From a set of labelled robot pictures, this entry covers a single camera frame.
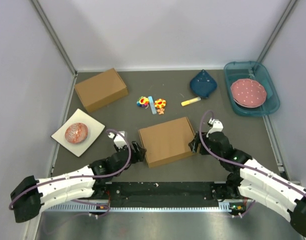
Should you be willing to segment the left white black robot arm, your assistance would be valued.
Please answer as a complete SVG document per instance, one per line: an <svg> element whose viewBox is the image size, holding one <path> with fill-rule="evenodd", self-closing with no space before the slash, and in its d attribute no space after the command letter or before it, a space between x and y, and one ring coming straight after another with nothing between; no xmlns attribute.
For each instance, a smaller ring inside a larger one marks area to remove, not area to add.
<svg viewBox="0 0 306 240"><path fill-rule="evenodd" d="M53 206L72 200L102 198L108 182L145 159L146 149L136 141L115 150L111 156L73 172L41 179L33 175L25 177L10 194L9 209L15 222L27 222Z"/></svg>

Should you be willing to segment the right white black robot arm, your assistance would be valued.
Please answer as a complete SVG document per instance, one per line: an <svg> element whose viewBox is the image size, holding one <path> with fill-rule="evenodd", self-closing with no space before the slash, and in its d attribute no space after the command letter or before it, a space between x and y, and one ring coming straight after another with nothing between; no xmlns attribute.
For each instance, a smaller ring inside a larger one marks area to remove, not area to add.
<svg viewBox="0 0 306 240"><path fill-rule="evenodd" d="M211 155L230 174L226 192L246 197L273 210L306 238L306 188L268 170L246 152L234 148L223 132L196 132L188 144L193 153Z"/></svg>

